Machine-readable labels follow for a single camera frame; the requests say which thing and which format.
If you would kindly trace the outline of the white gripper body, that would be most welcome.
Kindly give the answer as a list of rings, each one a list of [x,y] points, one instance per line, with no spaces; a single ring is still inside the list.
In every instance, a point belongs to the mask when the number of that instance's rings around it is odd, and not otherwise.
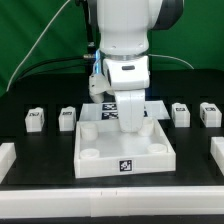
[[[145,89],[150,84],[148,57],[105,59],[103,71],[115,96],[121,130],[138,132],[143,124]]]

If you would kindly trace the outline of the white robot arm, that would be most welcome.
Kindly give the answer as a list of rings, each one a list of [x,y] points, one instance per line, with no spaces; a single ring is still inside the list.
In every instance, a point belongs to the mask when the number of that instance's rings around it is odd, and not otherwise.
[[[100,57],[89,77],[92,100],[115,97],[120,128],[142,128],[145,89],[150,85],[147,50],[150,30],[171,28],[181,17],[184,0],[75,0],[87,4],[89,23],[99,28]]]

